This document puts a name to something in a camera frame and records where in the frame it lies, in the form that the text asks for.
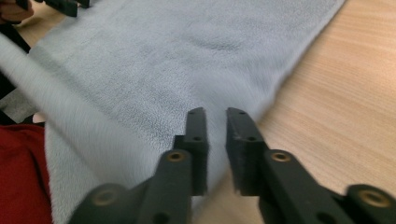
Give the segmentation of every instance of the light blue towel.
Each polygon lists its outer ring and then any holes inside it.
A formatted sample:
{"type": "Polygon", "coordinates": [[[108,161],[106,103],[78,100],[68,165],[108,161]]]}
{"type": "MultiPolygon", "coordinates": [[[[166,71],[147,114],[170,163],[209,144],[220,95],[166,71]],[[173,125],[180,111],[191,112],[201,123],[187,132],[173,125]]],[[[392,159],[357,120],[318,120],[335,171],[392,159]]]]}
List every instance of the light blue towel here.
{"type": "Polygon", "coordinates": [[[52,215],[99,184],[133,187],[205,108],[209,187],[228,166],[225,110],[254,119],[343,0],[98,0],[28,57],[0,37],[0,65],[49,119],[52,215]]]}

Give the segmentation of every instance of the cloth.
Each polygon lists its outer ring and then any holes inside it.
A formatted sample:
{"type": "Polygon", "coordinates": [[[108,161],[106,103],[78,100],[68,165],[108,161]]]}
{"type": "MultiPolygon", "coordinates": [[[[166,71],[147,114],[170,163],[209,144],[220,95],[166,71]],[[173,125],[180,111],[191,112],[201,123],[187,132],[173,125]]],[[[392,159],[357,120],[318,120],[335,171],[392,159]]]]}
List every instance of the cloth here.
{"type": "Polygon", "coordinates": [[[22,122],[26,117],[33,115],[38,109],[17,88],[0,100],[0,110],[16,123],[22,122]]]}
{"type": "Polygon", "coordinates": [[[52,223],[44,129],[0,126],[0,166],[1,223],[52,223]]]}
{"type": "Polygon", "coordinates": [[[12,46],[0,51],[7,75],[49,120],[54,222],[65,223],[99,184],[130,188],[151,176],[174,135],[184,133],[187,111],[199,106],[207,114],[213,189],[228,166],[227,107],[258,119],[342,4],[96,1],[54,28],[29,57],[12,46]]]}

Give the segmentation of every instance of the wooden table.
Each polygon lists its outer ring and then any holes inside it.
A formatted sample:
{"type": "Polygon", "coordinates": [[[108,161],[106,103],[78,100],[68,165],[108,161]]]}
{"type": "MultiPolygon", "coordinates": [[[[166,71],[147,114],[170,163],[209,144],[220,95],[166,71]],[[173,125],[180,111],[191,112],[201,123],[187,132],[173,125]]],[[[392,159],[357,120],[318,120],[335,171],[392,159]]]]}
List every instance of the wooden table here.
{"type": "MultiPolygon", "coordinates": [[[[64,16],[34,4],[19,26],[30,45],[64,16]]],[[[347,1],[283,84],[260,122],[271,148],[293,153],[317,181],[343,193],[366,183],[396,196],[396,3],[347,1]]],[[[262,223],[257,198],[227,175],[198,224],[262,223]]]]}

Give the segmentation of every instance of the red cloth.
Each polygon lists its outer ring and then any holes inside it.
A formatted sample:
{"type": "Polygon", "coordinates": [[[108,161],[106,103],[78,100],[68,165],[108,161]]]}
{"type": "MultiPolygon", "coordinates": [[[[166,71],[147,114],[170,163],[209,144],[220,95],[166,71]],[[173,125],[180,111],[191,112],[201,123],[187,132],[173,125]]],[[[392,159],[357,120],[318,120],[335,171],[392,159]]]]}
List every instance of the red cloth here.
{"type": "Polygon", "coordinates": [[[52,223],[41,127],[0,126],[0,223],[52,223]]]}

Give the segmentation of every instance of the black object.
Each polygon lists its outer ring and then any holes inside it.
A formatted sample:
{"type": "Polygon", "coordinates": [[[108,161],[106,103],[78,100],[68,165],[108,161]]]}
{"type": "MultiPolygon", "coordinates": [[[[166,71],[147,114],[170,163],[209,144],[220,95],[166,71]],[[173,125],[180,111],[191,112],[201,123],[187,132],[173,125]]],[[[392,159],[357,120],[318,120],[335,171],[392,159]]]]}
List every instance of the black object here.
{"type": "Polygon", "coordinates": [[[11,119],[7,114],[0,110],[0,125],[11,125],[16,124],[16,122],[11,119]]]}
{"type": "MultiPolygon", "coordinates": [[[[235,188],[260,197],[266,224],[396,223],[389,194],[368,185],[351,186],[346,196],[323,188],[289,152],[269,149],[245,111],[227,110],[226,148],[235,188]]],[[[152,178],[130,190],[112,184],[94,189],[70,223],[190,223],[191,196],[206,192],[207,152],[205,114],[197,108],[152,178]]]]}
{"type": "Polygon", "coordinates": [[[190,223],[191,196],[206,192],[208,143],[203,108],[188,113],[185,135],[161,155],[155,175],[133,189],[106,184],[91,191],[71,224],[190,223]]]}
{"type": "Polygon", "coordinates": [[[0,70],[0,99],[7,96],[13,90],[15,90],[15,86],[12,85],[12,83],[0,70]]]}
{"type": "Polygon", "coordinates": [[[35,0],[36,2],[42,3],[45,2],[46,5],[58,10],[69,17],[76,17],[78,14],[78,3],[80,3],[81,7],[88,8],[90,7],[90,0],[35,0]]]}
{"type": "Polygon", "coordinates": [[[260,197],[265,223],[396,223],[389,194],[368,185],[351,186],[346,196],[323,188],[292,154],[270,150],[245,111],[227,110],[226,146],[234,186],[260,197]]]}
{"type": "Polygon", "coordinates": [[[14,26],[10,24],[2,24],[0,25],[0,33],[8,37],[8,39],[18,45],[18,47],[23,49],[26,53],[29,52],[30,46],[24,41],[18,31],[15,30],[14,26]]]}

